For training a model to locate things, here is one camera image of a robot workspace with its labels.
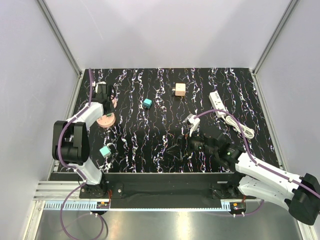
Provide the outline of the pink cube socket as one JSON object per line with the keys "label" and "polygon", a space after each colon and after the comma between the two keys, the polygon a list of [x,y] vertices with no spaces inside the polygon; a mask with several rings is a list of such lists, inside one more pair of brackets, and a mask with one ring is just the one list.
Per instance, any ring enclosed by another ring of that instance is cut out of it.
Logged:
{"label": "pink cube socket", "polygon": [[172,90],[173,90],[175,96],[184,97],[186,95],[186,84],[185,83],[176,83],[175,87]]}

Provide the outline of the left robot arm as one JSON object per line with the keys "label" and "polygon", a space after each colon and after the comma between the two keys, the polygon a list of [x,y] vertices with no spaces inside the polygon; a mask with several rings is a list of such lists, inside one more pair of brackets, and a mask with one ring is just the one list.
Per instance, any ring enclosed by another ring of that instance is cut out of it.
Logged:
{"label": "left robot arm", "polygon": [[90,192],[97,198],[108,193],[108,186],[103,182],[102,172],[90,158],[88,130],[94,123],[102,128],[114,125],[116,106],[114,86],[101,82],[79,112],[53,125],[52,157],[64,167],[73,169],[85,184],[91,186]]}

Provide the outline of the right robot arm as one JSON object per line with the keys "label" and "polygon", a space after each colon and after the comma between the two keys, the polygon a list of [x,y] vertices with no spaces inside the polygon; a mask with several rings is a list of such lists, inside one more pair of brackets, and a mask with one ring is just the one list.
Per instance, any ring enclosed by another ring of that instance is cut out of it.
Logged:
{"label": "right robot arm", "polygon": [[232,198],[251,196],[278,205],[297,221],[312,226],[320,214],[320,183],[270,165],[232,144],[222,133],[185,133],[177,138],[181,153],[203,152],[233,172],[226,184]]}

